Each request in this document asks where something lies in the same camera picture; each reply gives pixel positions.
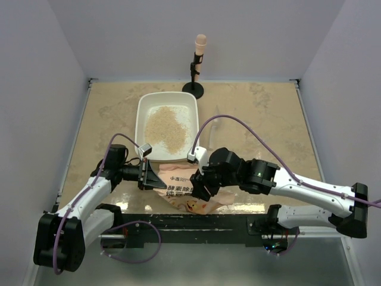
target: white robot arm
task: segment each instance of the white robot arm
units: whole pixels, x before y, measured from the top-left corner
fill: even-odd
[[[245,161],[226,148],[216,150],[208,158],[207,150],[197,147],[194,153],[188,153],[188,161],[198,164],[198,171],[190,179],[196,198],[208,201],[221,186],[238,185],[250,194],[281,195],[312,205],[271,207],[268,215],[283,228],[327,226],[350,237],[367,236],[367,206],[347,198],[350,195],[367,200],[367,186],[363,184],[337,186],[296,175],[297,182],[276,164]],[[337,194],[309,188],[303,182]]]

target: metal bracket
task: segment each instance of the metal bracket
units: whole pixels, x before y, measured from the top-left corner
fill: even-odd
[[[89,80],[88,80],[88,91],[91,89],[92,85],[94,82],[97,82],[99,79],[96,78],[96,77],[91,77]]]

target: white plastic tray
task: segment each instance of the white plastic tray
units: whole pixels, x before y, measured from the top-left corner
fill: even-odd
[[[176,112],[176,119],[188,129],[184,147],[175,154],[170,154],[165,145],[160,142],[152,145],[152,153],[147,156],[153,161],[180,161],[186,160],[186,155],[193,145],[198,132],[198,109],[196,98],[187,92],[155,92],[146,94],[139,100],[136,115],[135,142],[142,146],[145,142],[145,127],[148,117],[160,107],[168,106]]]

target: beige floor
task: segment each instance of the beige floor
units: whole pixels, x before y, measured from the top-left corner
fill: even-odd
[[[198,100],[200,125],[214,115],[236,116],[252,127],[291,169],[302,176],[320,180],[299,99],[293,83],[202,83],[204,96]],[[117,82],[94,83],[89,95],[78,139],[65,181],[60,206],[67,204],[87,182],[90,172],[104,155],[110,138],[117,132],[132,138],[139,98],[159,91],[181,91],[183,83]],[[209,130],[201,135],[201,146],[208,143]],[[227,147],[245,159],[261,158],[278,163],[258,141],[236,122],[222,119],[216,132],[218,147]],[[134,155],[130,142],[117,138]],[[237,187],[235,204],[217,213],[264,213],[271,204],[304,204],[285,197],[249,195]],[[122,182],[106,203],[120,206],[125,213],[180,213],[154,191],[140,191],[136,182]]]

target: black metal frame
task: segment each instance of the black metal frame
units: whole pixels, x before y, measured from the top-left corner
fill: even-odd
[[[268,214],[123,214],[125,222],[144,220],[159,231],[163,243],[183,244],[244,244],[246,247],[263,247],[262,235],[282,234],[282,230],[263,231]],[[127,227],[127,238],[103,238],[105,247],[143,248],[145,243],[157,243],[157,233],[144,224]]]

